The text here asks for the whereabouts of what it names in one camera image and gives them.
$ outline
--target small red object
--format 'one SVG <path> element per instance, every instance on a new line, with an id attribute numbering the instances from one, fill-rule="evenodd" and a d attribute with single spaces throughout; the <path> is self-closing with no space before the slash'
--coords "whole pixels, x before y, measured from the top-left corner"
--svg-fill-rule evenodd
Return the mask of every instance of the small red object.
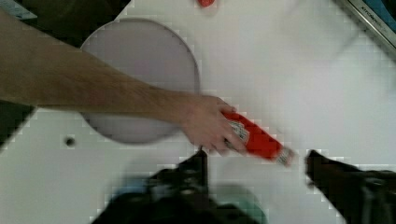
<path id="1" fill-rule="evenodd" d="M 223 115 L 233 127 L 234 132 L 245 143 L 248 153 L 269 161 L 278 161 L 285 166 L 290 165 L 294 157 L 291 149 L 282 146 L 257 124 L 242 115 L 237 113 L 223 113 Z"/>
<path id="2" fill-rule="evenodd" d="M 198 0 L 198 2 L 202 7 L 209 7 L 215 2 L 215 0 Z"/>

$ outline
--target white table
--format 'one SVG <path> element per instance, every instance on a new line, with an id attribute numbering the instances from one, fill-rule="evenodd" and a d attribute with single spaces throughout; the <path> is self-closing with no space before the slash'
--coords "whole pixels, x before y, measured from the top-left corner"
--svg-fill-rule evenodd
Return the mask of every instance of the white table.
<path id="1" fill-rule="evenodd" d="M 252 190 L 270 223 L 342 223 L 305 185 L 309 148 L 362 169 L 396 170 L 396 65 L 331 0 L 217 0 L 206 9 L 193 0 L 136 0 L 119 15 L 130 17 L 177 31 L 199 62 L 203 93 L 236 105 L 300 153 L 289 170 L 209 158 L 211 185 Z M 90 223 L 123 176 L 151 174 L 194 149 L 183 133 L 125 146 L 79 113 L 39 109 L 0 154 L 1 223 Z"/>

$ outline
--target white label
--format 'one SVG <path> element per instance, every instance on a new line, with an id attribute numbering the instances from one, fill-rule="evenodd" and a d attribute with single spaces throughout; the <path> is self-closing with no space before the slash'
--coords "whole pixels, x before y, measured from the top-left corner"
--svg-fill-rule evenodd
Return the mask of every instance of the white label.
<path id="1" fill-rule="evenodd" d="M 5 10 L 8 14 L 14 16 L 18 20 L 35 19 L 37 15 L 28 11 L 26 8 L 16 3 L 13 0 L 0 0 L 0 8 Z"/>
<path id="2" fill-rule="evenodd" d="M 233 127 L 233 131 L 236 133 L 236 135 L 238 135 L 239 138 L 246 144 L 248 142 L 248 131 L 245 129 L 244 124 L 230 119 L 228 122 Z M 227 147 L 233 148 L 233 145 L 228 140 L 225 141 L 225 144 Z"/>

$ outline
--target forearm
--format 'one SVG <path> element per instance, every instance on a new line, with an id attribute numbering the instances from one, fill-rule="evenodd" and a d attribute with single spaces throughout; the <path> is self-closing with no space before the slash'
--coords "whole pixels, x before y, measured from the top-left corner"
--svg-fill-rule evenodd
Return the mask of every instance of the forearm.
<path id="1" fill-rule="evenodd" d="M 0 99 L 179 122 L 190 94 L 133 79 L 0 9 Z"/>

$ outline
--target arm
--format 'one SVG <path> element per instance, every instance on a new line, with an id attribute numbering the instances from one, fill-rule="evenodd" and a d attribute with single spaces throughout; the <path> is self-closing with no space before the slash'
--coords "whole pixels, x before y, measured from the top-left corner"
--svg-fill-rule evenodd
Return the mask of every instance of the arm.
<path id="1" fill-rule="evenodd" d="M 0 9 L 0 99 L 52 109 L 123 114 L 178 124 L 192 143 L 245 149 L 220 98 L 159 89 L 52 38 Z"/>

